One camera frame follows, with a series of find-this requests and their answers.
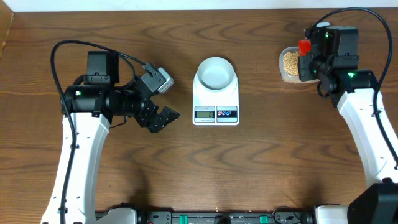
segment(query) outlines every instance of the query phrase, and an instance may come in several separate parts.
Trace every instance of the scale control panel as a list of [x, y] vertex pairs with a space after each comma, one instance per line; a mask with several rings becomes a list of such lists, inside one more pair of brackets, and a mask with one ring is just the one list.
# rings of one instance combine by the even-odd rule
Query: scale control panel
[[196, 123], [237, 123], [237, 106], [196, 106]]

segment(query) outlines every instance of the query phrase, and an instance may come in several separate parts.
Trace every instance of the green tape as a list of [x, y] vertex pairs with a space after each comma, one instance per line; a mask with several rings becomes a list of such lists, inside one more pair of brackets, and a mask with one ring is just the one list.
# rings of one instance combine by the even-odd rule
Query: green tape
[[267, 223], [268, 223], [268, 216], [265, 216], [265, 215], [260, 216], [260, 224], [267, 224]]
[[188, 224], [188, 215], [180, 215], [180, 224]]

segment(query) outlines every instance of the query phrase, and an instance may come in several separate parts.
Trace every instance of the white background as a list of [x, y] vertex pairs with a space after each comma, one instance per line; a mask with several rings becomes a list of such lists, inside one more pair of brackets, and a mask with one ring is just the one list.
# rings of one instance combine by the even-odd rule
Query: white background
[[398, 0], [4, 0], [4, 2], [14, 12], [398, 7]]

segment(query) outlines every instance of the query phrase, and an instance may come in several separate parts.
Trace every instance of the red object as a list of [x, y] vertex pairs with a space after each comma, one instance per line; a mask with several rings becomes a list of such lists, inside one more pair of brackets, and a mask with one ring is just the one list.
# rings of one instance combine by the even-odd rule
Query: red object
[[311, 41], [310, 40], [300, 40], [298, 42], [298, 51], [300, 52], [300, 56], [306, 55], [311, 51]]

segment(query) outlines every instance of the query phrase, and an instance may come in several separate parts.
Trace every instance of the grain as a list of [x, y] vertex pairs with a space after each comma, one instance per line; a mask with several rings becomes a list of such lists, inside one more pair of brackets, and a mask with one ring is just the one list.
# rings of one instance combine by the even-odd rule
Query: grain
[[287, 52], [284, 57], [284, 69], [290, 75], [299, 75], [299, 53], [298, 52]]

